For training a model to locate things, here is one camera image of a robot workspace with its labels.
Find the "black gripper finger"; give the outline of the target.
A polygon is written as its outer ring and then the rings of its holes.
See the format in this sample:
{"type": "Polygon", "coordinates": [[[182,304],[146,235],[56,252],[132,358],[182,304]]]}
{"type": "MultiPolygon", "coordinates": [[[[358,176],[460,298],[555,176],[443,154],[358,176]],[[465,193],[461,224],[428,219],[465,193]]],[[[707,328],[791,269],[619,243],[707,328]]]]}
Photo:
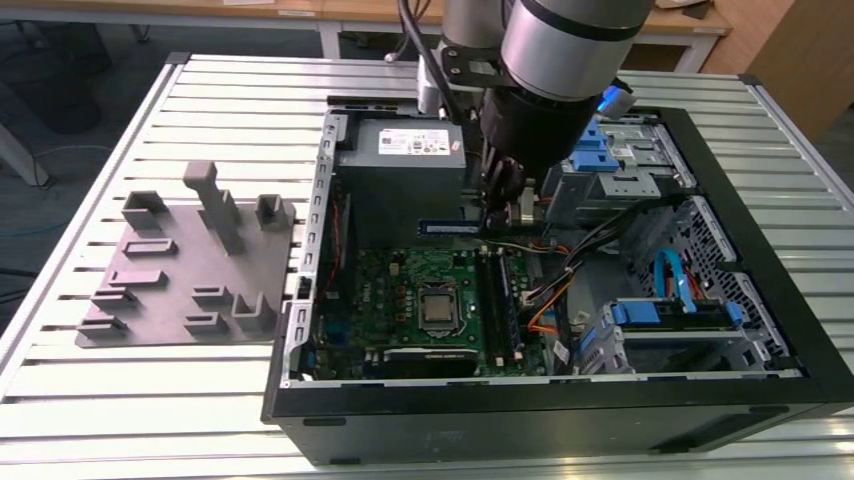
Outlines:
{"type": "Polygon", "coordinates": [[[507,205],[511,202],[515,165],[496,149],[488,149],[485,153],[481,231],[484,236],[492,236],[505,228],[508,222],[507,205]]]}
{"type": "Polygon", "coordinates": [[[535,179],[523,172],[513,172],[507,186],[509,226],[512,229],[535,224],[535,179]]]}

